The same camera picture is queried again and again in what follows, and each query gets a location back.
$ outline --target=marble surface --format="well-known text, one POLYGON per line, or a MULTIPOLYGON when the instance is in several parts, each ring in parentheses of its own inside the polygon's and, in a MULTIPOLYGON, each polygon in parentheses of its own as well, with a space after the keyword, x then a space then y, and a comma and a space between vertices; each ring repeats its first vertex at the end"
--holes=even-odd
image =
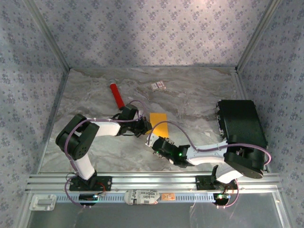
MULTIPOLYGON (((150 112, 166 113, 178 122, 196 145, 222 141, 215 107, 220 99, 237 99, 232 80, 233 69, 206 67, 72 69, 56 115, 40 172, 67 172, 72 168, 55 144, 63 127, 77 113, 87 117, 109 118, 118 113, 108 81, 117 80, 125 103, 138 99, 150 112), (163 80, 166 89, 153 92, 151 83, 163 80)), ((176 145, 188 144, 175 126, 169 125, 176 145)), ((146 136, 96 137, 89 150, 98 172, 107 171, 210 171, 214 164, 179 168, 153 154, 145 145, 146 136)))

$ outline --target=patterned wallpaper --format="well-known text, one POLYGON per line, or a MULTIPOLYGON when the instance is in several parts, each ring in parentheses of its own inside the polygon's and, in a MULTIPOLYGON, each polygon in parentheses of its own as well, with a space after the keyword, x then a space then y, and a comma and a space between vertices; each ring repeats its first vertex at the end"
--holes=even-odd
POLYGON ((241 73, 254 99, 291 202, 304 228, 304 1, 284 0, 241 73))
POLYGON ((0 3, 0 227, 13 227, 63 71, 21 0, 0 3))
POLYGON ((269 0, 35 0, 71 68, 235 66, 269 0))

